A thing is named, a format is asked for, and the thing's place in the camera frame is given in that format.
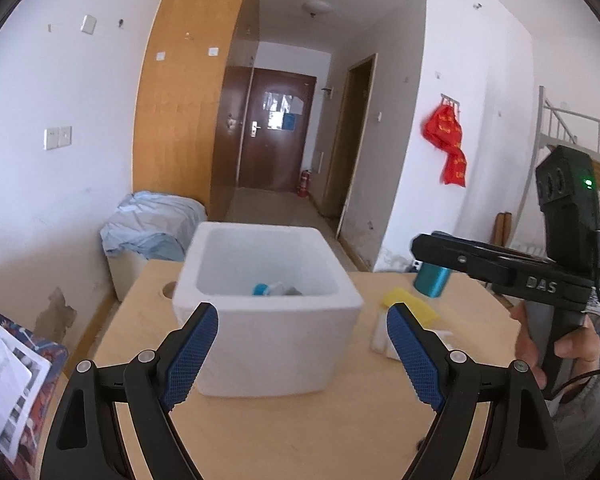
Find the person right hand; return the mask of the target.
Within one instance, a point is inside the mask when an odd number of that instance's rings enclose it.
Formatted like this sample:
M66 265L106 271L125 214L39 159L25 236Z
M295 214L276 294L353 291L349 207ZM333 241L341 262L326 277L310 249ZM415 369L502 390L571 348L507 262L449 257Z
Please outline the person right hand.
M523 302L517 304L509 310L509 315L520 325L515 344L516 359L529 365L539 387L544 389L547 378L539 366L539 350L529 335L526 306ZM554 355L572 361L572 378L600 368L600 337L588 316L583 326L554 343Z

